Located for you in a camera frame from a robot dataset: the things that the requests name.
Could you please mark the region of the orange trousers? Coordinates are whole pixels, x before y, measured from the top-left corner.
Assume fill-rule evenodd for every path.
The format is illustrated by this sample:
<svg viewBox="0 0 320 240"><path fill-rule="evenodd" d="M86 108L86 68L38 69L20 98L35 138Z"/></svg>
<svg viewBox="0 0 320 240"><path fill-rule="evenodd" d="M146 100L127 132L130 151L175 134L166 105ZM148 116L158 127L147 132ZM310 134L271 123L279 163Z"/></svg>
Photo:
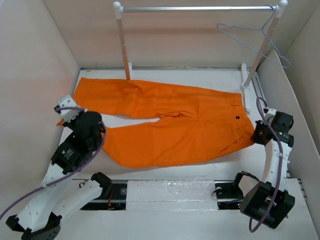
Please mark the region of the orange trousers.
<svg viewBox="0 0 320 240"><path fill-rule="evenodd" d="M239 93L137 79L82 78L73 98L104 115L143 119L109 127L103 150L128 168L200 164L252 145Z"/></svg>

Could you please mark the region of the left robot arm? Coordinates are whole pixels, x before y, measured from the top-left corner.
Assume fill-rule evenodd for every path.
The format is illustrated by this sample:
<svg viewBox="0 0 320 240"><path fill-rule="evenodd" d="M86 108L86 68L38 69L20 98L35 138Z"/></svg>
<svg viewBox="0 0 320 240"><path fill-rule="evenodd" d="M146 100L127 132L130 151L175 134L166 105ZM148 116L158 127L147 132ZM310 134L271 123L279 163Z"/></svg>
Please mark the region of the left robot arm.
<svg viewBox="0 0 320 240"><path fill-rule="evenodd" d="M6 225L21 232L23 240L53 240L62 224L90 201L111 194L112 180L97 172L73 195L61 200L72 178L99 153L106 139L106 128L98 112L75 107L74 119L63 119L72 130L53 156L41 186L30 192L31 200L17 215L9 216Z"/></svg>

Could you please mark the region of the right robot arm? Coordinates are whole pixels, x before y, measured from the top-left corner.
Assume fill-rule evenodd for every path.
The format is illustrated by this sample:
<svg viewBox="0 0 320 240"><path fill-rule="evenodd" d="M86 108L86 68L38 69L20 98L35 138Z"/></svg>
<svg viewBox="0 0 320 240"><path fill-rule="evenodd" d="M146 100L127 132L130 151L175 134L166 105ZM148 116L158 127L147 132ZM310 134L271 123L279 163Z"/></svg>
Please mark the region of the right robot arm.
<svg viewBox="0 0 320 240"><path fill-rule="evenodd" d="M251 141L264 146L263 175L258 179L242 171L237 173L231 191L243 197L240 212L252 220L275 229L287 217L295 204L295 197L288 193L287 166L294 146L294 136L289 134L293 126L292 115L265 108L264 118L256 121Z"/></svg>

